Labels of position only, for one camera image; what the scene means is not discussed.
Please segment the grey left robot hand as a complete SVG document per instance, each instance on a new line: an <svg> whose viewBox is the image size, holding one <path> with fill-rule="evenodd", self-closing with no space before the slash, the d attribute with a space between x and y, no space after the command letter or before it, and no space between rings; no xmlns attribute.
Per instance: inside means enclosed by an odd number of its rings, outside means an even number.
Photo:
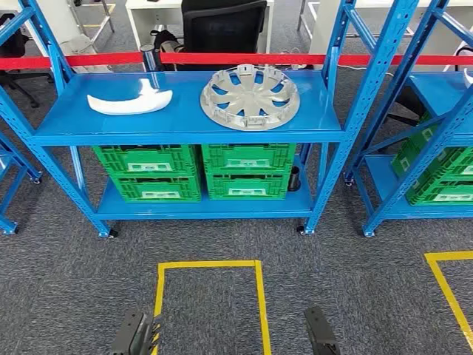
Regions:
<svg viewBox="0 0 473 355"><path fill-rule="evenodd" d="M147 354L158 355L159 336L161 330L161 316L154 316L146 335Z"/></svg>

